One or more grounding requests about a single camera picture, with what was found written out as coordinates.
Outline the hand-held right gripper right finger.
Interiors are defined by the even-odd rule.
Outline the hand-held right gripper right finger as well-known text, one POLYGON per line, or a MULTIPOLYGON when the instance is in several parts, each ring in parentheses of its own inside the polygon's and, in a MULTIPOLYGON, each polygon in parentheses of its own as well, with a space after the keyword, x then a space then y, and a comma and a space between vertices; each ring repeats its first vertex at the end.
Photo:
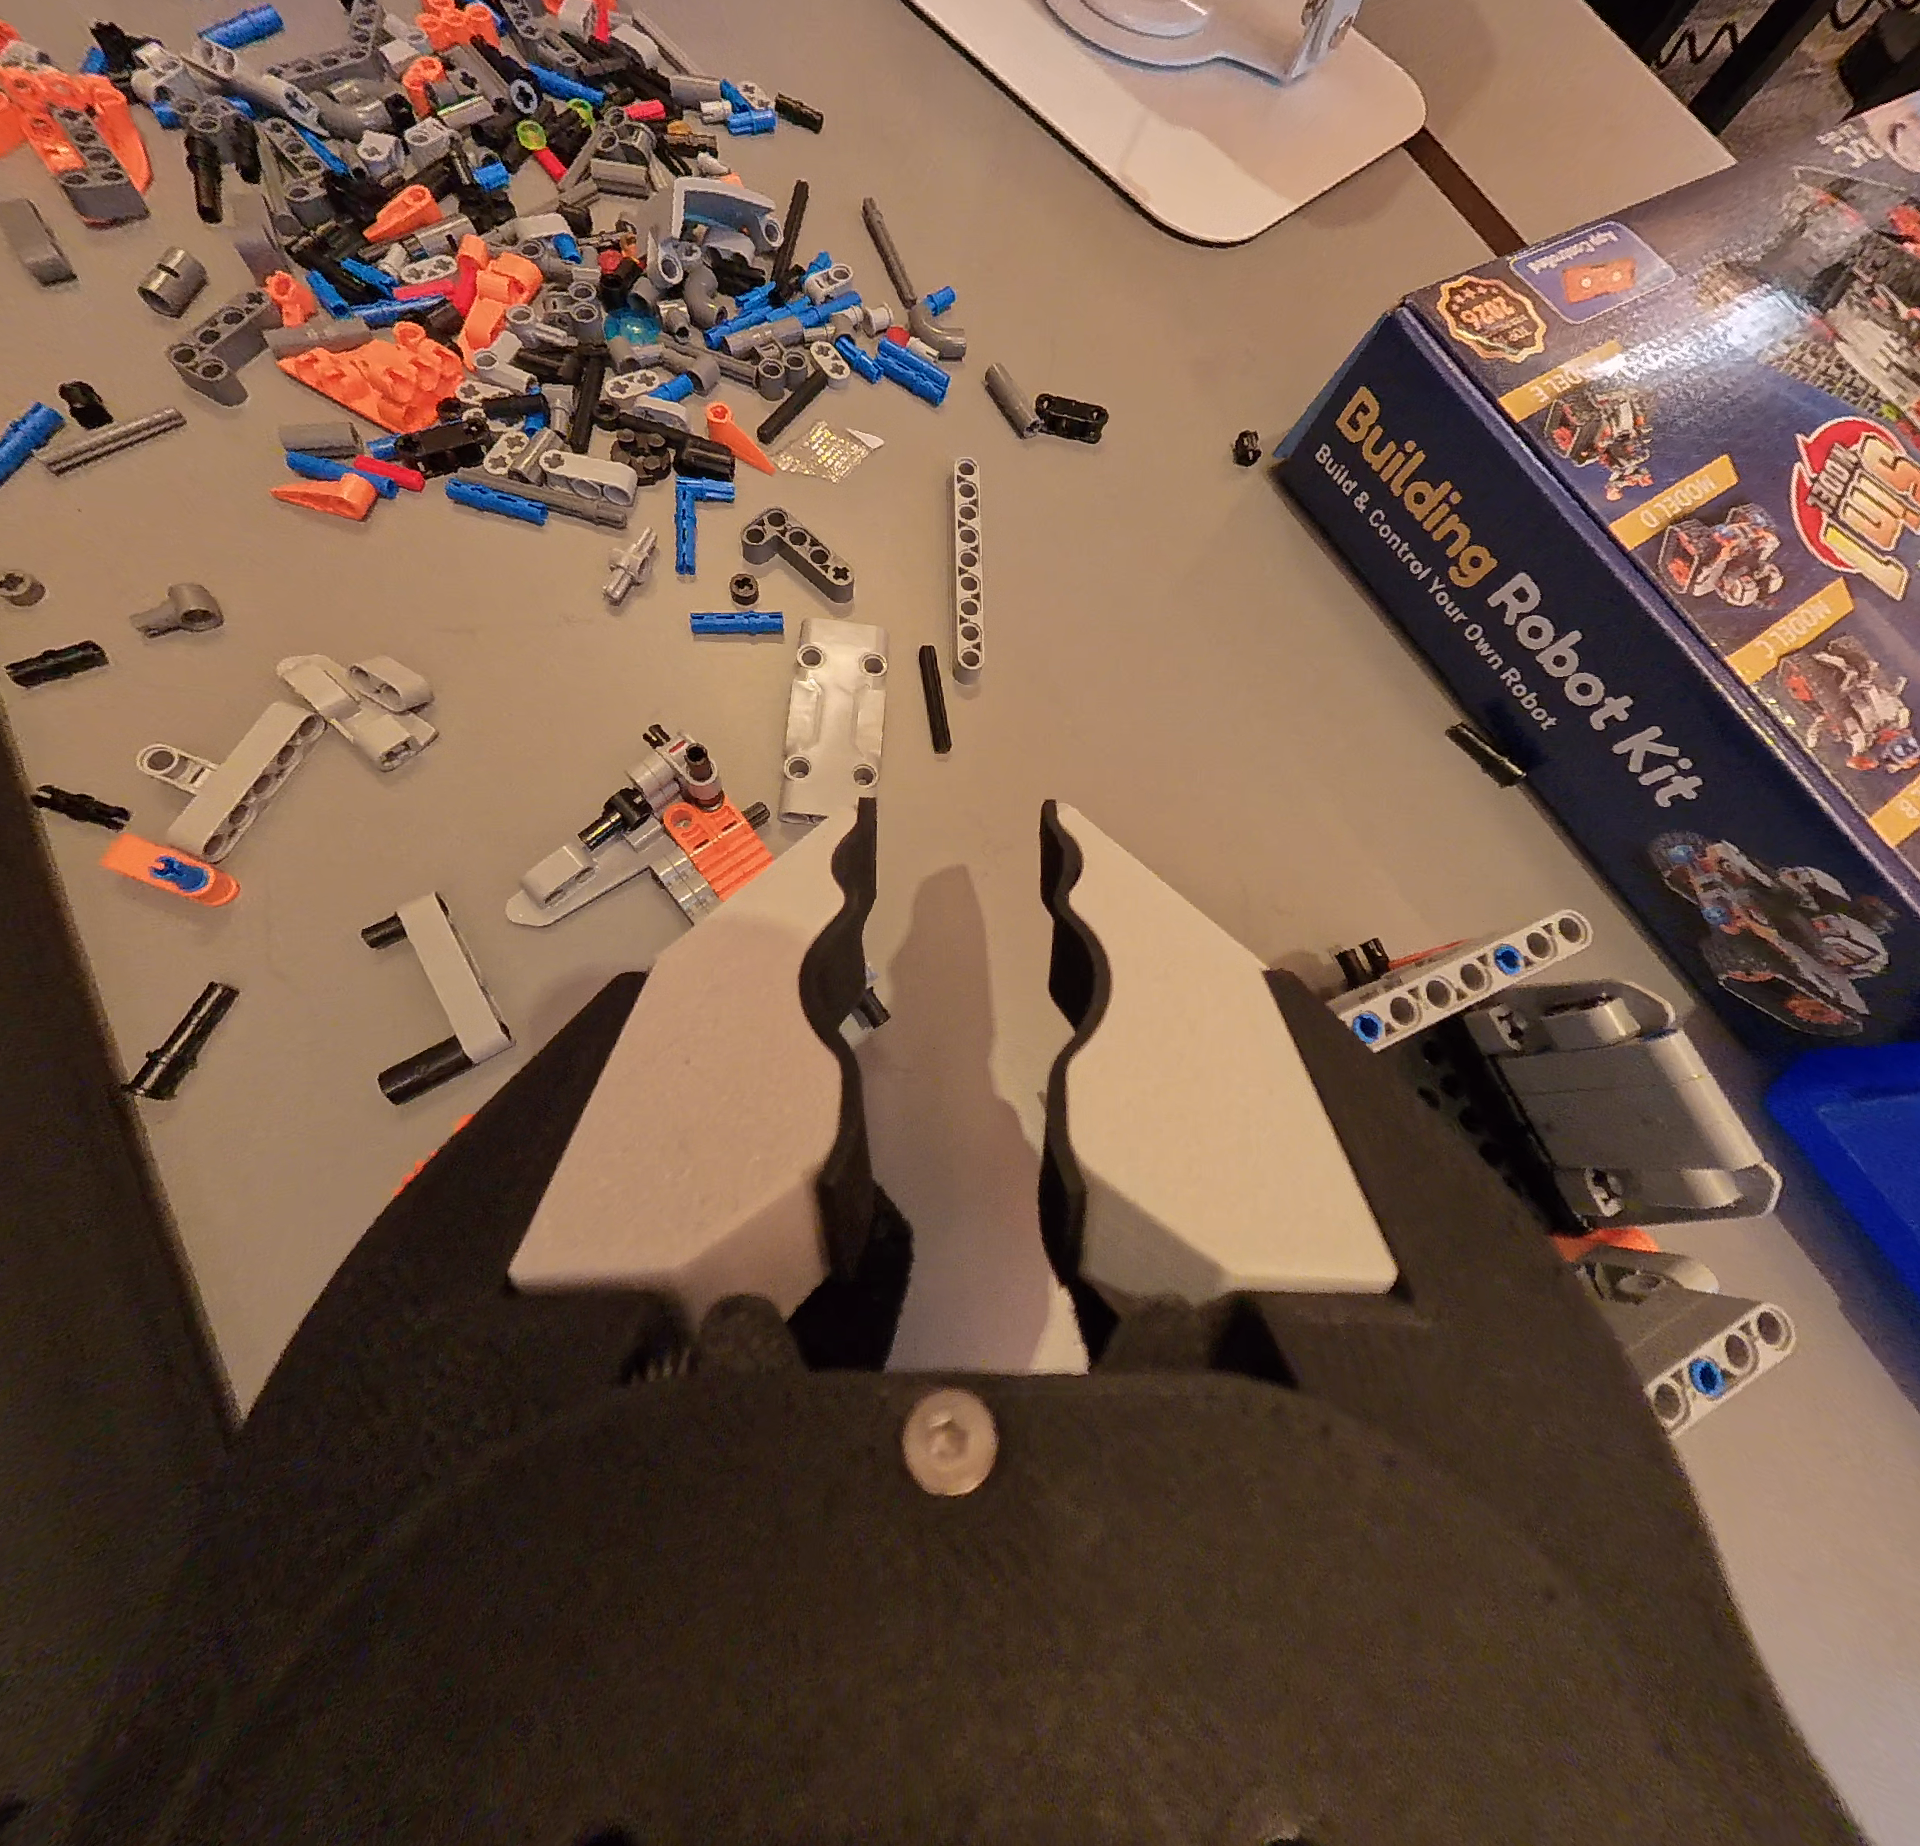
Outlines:
POLYGON ((1140 1306, 1380 1295, 1397 1262, 1259 959, 1066 801, 1042 808, 1043 1251, 1097 1358, 1140 1306))

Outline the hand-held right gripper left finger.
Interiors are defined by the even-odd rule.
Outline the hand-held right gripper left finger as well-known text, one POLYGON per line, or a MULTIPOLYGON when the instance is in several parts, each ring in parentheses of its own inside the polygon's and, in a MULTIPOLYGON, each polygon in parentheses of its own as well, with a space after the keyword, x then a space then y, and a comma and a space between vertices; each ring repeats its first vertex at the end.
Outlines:
POLYGON ((887 1361, 910 1229, 875 1185, 845 1034, 873 895, 861 800, 655 959, 510 1262, 519 1290, 644 1287, 689 1324, 757 1295, 807 1361, 887 1361))

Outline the long grey holed beam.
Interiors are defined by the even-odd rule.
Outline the long grey holed beam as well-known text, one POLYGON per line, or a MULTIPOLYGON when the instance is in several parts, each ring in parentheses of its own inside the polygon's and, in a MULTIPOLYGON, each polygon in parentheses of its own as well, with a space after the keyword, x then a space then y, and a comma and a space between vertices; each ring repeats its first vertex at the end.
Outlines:
POLYGON ((985 665, 985 566, 980 475, 972 456, 956 457, 950 475, 952 514, 952 645, 950 676, 961 687, 979 682, 985 665))

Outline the pile of building pieces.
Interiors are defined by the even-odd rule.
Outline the pile of building pieces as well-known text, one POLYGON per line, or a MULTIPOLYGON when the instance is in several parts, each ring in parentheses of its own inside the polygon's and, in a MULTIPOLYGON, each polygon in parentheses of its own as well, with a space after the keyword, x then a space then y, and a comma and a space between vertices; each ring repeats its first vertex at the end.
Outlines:
POLYGON ((804 252, 807 184, 756 194, 741 143, 818 112, 701 73, 631 0, 338 0, 333 40, 271 54, 262 2, 189 37, 92 23, 75 63, 4 23, 4 157, 33 157, 93 241, 194 252, 166 351, 231 297, 281 325, 242 371, 330 416, 281 432, 275 498, 349 520, 442 485, 464 507, 621 533, 669 490, 675 573, 741 468, 839 388, 942 405, 955 291, 908 314, 882 269, 804 252))

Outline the grey crank beam black pins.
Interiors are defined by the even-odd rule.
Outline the grey crank beam black pins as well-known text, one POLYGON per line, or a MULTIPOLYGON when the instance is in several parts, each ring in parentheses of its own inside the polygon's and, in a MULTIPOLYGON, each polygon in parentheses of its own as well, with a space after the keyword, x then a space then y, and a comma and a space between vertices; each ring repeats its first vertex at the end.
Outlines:
POLYGON ((367 948, 389 948, 400 939, 411 945, 421 969, 425 969, 451 1033, 377 1074, 377 1088, 391 1105, 421 1097, 511 1048, 511 1033, 478 979, 440 894, 411 897, 397 913, 362 927, 362 942, 367 948))

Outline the orange grey tread assembly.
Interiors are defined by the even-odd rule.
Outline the orange grey tread assembly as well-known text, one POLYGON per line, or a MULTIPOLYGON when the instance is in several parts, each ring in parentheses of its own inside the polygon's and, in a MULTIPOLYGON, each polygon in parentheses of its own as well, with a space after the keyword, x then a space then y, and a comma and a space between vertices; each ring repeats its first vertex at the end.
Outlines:
POLYGON ((550 926, 639 874, 696 921, 773 863, 757 833, 765 807, 739 808, 699 741, 649 726, 644 742, 594 816, 521 876, 510 921, 550 926))

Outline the partly built robot model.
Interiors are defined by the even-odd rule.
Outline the partly built robot model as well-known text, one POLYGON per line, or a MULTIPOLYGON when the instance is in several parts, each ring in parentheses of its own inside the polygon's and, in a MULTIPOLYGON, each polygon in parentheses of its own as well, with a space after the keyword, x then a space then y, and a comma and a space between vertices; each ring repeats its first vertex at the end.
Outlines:
POLYGON ((1331 1010, 1542 1220, 1676 1436, 1796 1328, 1651 1232, 1766 1215, 1783 1177, 1664 998, 1564 975, 1587 945, 1572 909, 1401 956, 1366 939, 1334 954, 1331 1010))

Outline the grey rectangular panel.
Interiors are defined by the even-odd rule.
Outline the grey rectangular panel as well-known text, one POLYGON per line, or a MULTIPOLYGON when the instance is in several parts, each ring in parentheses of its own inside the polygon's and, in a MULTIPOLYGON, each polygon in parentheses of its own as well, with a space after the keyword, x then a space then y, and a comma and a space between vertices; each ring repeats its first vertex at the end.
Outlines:
POLYGON ((888 635, 845 619, 801 622, 780 761, 781 822, 807 824, 875 788, 888 635))

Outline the long black pin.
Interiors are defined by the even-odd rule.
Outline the long black pin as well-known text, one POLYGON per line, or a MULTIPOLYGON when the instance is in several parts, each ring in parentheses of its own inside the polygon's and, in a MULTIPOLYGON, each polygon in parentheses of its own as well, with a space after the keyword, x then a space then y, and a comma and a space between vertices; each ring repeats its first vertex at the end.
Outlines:
POLYGON ((168 1034, 146 1053, 136 1069, 122 1083, 122 1089, 154 1103, 178 1096, 183 1081, 199 1064, 207 1041, 229 1016, 237 995, 237 984, 208 981, 168 1034))

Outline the grey beam assembly orange end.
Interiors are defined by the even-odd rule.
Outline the grey beam assembly orange end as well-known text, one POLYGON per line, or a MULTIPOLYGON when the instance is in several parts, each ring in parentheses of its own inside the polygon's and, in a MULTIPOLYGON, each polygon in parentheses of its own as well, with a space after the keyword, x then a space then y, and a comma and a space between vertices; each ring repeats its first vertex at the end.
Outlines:
POLYGON ((134 766, 185 795, 162 838, 122 833, 104 854, 109 869, 204 904, 223 904, 237 882, 219 868, 264 804, 286 785, 327 730, 377 772, 397 772, 433 742, 425 717, 433 688, 389 656, 338 662, 307 654, 276 662, 289 701, 270 703, 234 747, 215 761, 170 742, 140 749, 134 766))

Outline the dark grey angled beam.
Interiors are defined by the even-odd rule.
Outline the dark grey angled beam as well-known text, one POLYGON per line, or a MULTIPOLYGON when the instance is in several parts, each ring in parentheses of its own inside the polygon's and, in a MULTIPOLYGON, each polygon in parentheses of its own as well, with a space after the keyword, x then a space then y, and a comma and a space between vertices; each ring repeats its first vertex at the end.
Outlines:
POLYGON ((768 505, 741 532, 741 557, 749 566, 781 562, 831 604, 850 604, 855 590, 850 562, 801 520, 768 505))

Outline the blue plastic bin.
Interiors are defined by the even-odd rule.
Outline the blue plastic bin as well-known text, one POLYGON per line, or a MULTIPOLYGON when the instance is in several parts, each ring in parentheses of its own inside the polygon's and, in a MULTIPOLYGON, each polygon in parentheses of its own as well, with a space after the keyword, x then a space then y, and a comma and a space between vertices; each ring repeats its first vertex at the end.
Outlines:
POLYGON ((1918 1043, 1803 1053, 1766 1088, 1764 1106, 1918 1295, 1918 1043))

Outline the blue robot kit box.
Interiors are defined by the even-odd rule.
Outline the blue robot kit box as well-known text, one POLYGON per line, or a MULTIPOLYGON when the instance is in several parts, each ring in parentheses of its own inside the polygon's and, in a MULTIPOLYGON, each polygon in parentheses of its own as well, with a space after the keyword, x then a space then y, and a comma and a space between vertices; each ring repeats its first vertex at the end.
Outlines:
POLYGON ((1916 1038, 1918 98, 1384 314, 1279 484, 1761 1053, 1916 1038))

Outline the small clear plastic piece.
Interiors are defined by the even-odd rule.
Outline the small clear plastic piece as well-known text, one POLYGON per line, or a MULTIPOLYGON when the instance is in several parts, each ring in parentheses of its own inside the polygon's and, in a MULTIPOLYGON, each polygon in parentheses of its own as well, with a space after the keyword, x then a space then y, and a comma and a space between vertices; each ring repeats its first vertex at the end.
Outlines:
POLYGON ((801 434, 780 441, 773 463, 780 472, 842 484, 869 457, 880 453, 885 439, 852 427, 839 427, 817 417, 801 434))

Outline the dark grey ribbed rod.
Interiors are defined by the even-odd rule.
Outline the dark grey ribbed rod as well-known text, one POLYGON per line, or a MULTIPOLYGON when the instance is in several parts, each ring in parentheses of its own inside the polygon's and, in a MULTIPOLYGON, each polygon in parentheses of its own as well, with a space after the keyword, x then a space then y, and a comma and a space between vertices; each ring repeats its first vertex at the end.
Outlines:
POLYGON ((107 427, 83 435, 61 437, 36 456, 36 463, 49 475, 68 475, 180 428, 185 428, 183 411, 177 407, 162 407, 134 417, 109 423, 107 427))

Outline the grey L beam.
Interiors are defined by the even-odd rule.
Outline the grey L beam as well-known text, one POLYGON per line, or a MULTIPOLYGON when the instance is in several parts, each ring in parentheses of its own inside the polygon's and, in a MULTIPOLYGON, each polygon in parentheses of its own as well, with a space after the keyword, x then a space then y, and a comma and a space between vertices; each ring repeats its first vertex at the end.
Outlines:
POLYGON ((166 360, 189 392, 234 407, 247 398, 242 371, 266 351, 266 334, 278 325, 275 299, 252 288, 231 297, 170 344, 166 360))

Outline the white stand base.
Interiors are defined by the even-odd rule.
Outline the white stand base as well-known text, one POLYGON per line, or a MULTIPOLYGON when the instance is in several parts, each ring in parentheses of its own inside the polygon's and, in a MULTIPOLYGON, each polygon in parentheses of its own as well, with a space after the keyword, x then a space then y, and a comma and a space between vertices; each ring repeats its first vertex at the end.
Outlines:
POLYGON ((1157 225, 1240 244, 1423 128, 1363 0, 904 0, 1157 225))

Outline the grey slope piece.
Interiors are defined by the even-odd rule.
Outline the grey slope piece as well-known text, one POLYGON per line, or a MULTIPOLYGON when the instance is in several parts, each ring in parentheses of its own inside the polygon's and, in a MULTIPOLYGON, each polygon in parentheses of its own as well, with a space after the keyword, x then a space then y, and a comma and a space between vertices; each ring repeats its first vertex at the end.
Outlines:
POLYGON ((57 290, 75 280, 74 266, 29 200, 1 200, 0 229, 4 245, 39 288, 57 290))

